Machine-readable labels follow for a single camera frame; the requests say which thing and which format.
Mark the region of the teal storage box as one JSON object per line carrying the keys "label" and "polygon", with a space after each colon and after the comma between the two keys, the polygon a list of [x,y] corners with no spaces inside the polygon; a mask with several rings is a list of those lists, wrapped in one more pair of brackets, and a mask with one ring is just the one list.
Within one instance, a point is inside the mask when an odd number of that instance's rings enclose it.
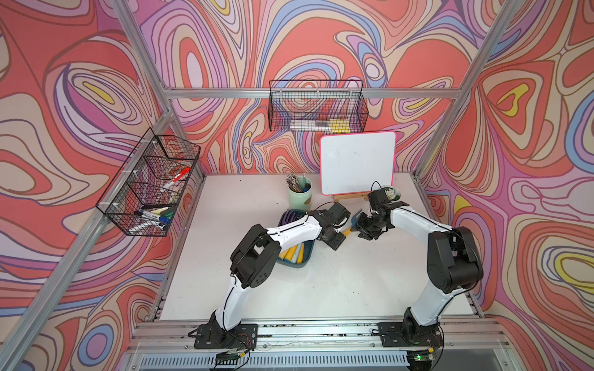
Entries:
{"label": "teal storage box", "polygon": [[[295,261],[297,259],[297,255],[299,253],[299,248],[300,248],[301,244],[305,244],[305,255],[304,255],[303,263],[297,264]],[[306,264],[309,262],[311,256],[312,256],[312,252],[313,252],[315,241],[304,241],[301,244],[297,245],[298,250],[297,250],[297,252],[295,252],[295,255],[294,255],[292,261],[285,261],[285,260],[282,260],[282,259],[279,259],[278,258],[277,259],[277,262],[279,264],[282,264],[282,265],[285,265],[285,266],[288,266],[288,267],[294,267],[294,268],[305,267]]]}

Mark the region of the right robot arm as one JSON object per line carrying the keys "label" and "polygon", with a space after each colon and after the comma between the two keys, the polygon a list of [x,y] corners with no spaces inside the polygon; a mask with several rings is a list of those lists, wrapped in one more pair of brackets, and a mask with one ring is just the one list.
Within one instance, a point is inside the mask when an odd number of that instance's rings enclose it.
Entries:
{"label": "right robot arm", "polygon": [[406,309],[401,327],[407,343],[423,345],[438,336],[440,317],[450,302],[484,277],[473,233],[423,216],[407,203],[389,199],[383,189],[371,191],[368,200],[370,213],[361,213],[354,225],[359,237],[376,241],[383,233],[399,228],[427,244],[428,284]]}

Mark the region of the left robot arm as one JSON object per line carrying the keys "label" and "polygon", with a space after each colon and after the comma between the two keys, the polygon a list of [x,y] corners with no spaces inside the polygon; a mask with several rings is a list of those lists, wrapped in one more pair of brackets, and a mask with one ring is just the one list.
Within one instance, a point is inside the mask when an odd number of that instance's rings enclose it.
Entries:
{"label": "left robot arm", "polygon": [[252,289],[272,275],[281,252],[309,241],[322,241],[333,250],[346,240],[341,229],[351,213],[340,203],[328,202],[328,210],[315,209],[278,227],[255,224],[230,256],[230,284],[221,306],[209,321],[188,333],[195,349],[254,349],[256,324],[243,325],[241,309]]}

